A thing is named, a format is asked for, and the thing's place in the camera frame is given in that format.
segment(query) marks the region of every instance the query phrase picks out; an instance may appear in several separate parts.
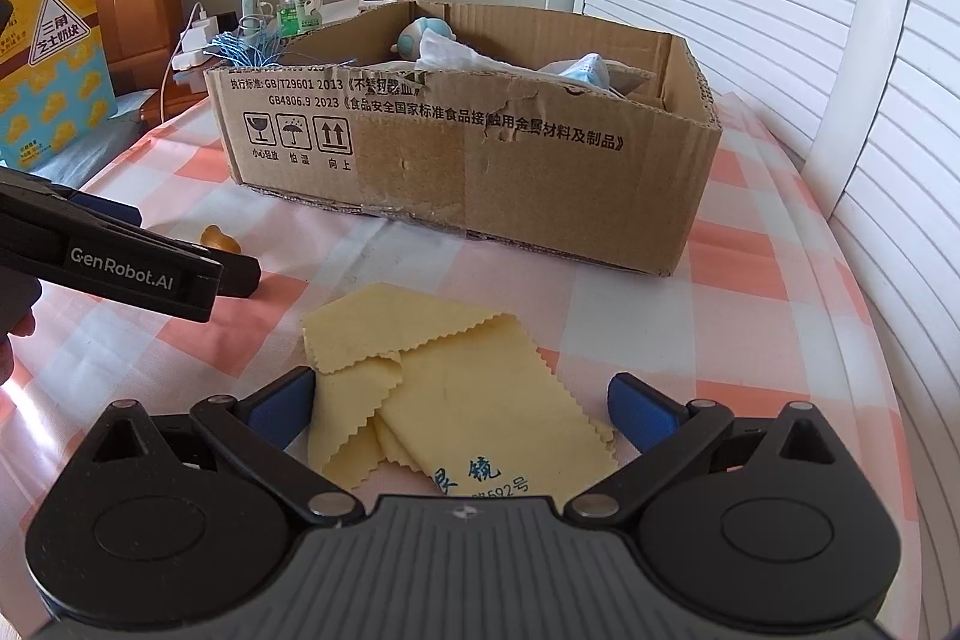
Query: pink and white tablecloth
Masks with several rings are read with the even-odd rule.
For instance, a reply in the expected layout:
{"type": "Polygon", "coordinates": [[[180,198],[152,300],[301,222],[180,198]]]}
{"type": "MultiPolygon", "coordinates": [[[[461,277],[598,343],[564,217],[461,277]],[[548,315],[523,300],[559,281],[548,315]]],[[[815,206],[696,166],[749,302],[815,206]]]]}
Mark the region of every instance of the pink and white tablecloth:
{"type": "MultiPolygon", "coordinates": [[[[208,102],[148,134],[88,191],[136,204],[144,226],[195,242],[210,223],[263,268],[249,300],[218,301],[207,324],[46,285],[37,333],[14,340],[0,390],[0,613],[24,634],[43,620],[23,563],[24,530],[104,407],[134,397],[151,413],[244,396],[304,363],[299,319],[377,281],[520,316],[589,415],[628,370],[686,401],[742,415],[819,405],[901,531],[904,556],[880,615],[912,640],[920,611],[917,506],[894,391],[870,317],[797,170],[738,100],[676,274],[656,279],[474,242],[380,218],[339,215],[235,185],[208,102]]],[[[634,456],[618,443],[618,456],[634,456]]],[[[361,490],[432,488],[382,467],[361,490]]]]}

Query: eyeglass cleaning cloth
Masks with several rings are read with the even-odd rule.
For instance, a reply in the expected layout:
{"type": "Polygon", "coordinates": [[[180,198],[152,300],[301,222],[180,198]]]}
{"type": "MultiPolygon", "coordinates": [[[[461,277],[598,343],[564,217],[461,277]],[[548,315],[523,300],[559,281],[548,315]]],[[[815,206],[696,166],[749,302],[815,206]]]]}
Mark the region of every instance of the eyeglass cleaning cloth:
{"type": "Polygon", "coordinates": [[[520,321],[386,284],[304,317],[317,370],[308,461],[352,489],[387,459],[449,496],[549,495],[558,507],[616,470],[520,321]]]}

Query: snack package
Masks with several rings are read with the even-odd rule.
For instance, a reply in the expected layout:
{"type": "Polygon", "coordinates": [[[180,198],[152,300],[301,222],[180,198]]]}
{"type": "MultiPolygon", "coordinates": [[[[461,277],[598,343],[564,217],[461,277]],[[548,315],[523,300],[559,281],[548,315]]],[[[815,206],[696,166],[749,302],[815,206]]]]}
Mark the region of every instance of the snack package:
{"type": "Polygon", "coordinates": [[[8,0],[0,159],[32,170],[116,114],[95,0],[8,0]]]}

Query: blue and white toy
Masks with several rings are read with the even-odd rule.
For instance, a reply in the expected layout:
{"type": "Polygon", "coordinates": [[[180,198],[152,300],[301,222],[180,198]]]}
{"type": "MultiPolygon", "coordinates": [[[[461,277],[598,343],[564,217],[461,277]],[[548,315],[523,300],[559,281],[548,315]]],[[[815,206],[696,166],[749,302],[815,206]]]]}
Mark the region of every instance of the blue and white toy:
{"type": "Polygon", "coordinates": [[[429,28],[436,34],[456,42],[450,26],[440,18],[417,18],[407,25],[397,37],[397,43],[390,48],[390,52],[397,53],[405,61],[416,61],[419,58],[419,43],[424,37],[424,31],[429,28]]]}

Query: open cardboard box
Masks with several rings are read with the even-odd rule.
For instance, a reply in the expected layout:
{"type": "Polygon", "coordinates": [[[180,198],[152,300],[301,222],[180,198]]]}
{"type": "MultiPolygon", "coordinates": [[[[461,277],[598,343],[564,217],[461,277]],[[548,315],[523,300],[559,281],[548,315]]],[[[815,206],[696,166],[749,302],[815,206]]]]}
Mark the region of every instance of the open cardboard box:
{"type": "Polygon", "coordinates": [[[721,133],[683,39],[565,12],[400,1],[292,52],[356,65],[206,73],[238,183],[635,271],[677,266],[721,133]],[[513,74],[364,68],[395,60],[397,35],[422,16],[517,66],[599,52],[655,78],[617,98],[513,74]]]}

